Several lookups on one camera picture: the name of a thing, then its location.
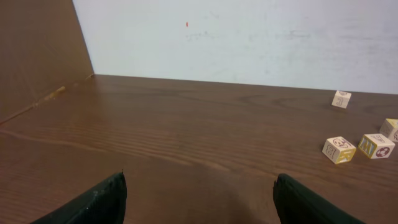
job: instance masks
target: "white backdrop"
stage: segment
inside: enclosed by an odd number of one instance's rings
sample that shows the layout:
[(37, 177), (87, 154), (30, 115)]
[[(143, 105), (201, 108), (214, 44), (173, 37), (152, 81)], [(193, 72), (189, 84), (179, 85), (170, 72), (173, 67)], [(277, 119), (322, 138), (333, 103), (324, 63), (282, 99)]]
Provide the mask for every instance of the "white backdrop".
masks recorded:
[(397, 0), (73, 2), (96, 74), (398, 94)]

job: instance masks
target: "cardboard panel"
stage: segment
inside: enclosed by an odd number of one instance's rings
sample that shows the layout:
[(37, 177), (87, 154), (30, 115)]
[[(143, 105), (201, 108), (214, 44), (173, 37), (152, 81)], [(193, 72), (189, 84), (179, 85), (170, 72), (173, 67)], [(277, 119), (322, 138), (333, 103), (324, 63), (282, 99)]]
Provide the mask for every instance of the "cardboard panel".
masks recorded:
[(0, 30), (0, 122), (93, 74), (71, 0), (4, 1)]

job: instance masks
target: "wooden surface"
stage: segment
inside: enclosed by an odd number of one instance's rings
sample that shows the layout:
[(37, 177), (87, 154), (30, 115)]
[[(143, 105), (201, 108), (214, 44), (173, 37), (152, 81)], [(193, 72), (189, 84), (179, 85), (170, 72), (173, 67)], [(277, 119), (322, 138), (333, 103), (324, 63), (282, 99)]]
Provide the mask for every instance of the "wooden surface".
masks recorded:
[(97, 75), (0, 126), (0, 222), (27, 223), (124, 169), (125, 223), (279, 223), (287, 173), (368, 223), (395, 223), (398, 150), (334, 165), (398, 115), (397, 95)]
[(0, 1), (0, 123), (93, 74), (72, 0)]

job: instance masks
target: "brown tabletop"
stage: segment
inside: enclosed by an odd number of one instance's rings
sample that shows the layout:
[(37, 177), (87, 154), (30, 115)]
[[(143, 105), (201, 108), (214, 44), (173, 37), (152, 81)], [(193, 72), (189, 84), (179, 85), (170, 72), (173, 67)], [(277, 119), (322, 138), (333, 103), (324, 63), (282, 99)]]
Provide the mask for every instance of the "brown tabletop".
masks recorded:
[(0, 126), (0, 223), (27, 223), (124, 170), (125, 223), (279, 223), (287, 173), (368, 223), (396, 223), (398, 150), (334, 165), (398, 117), (398, 95), (97, 75)]

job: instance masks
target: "cube with printed number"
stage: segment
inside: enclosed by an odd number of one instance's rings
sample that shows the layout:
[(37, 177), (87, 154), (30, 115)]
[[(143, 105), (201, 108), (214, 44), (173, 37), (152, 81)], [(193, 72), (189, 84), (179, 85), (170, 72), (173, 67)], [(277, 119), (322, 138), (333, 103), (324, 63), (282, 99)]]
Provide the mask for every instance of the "cube with printed number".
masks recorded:
[(398, 142), (398, 119), (387, 118), (381, 126), (380, 133), (391, 141)]
[(382, 159), (391, 155), (395, 145), (382, 134), (365, 134), (359, 142), (358, 149), (371, 159)]
[(344, 91), (336, 91), (335, 97), (333, 99), (333, 102), (331, 104), (333, 106), (341, 107), (341, 108), (347, 108), (349, 99), (351, 98), (351, 94), (344, 92)]
[(335, 164), (349, 162), (356, 148), (343, 137), (335, 137), (326, 140), (322, 152)]

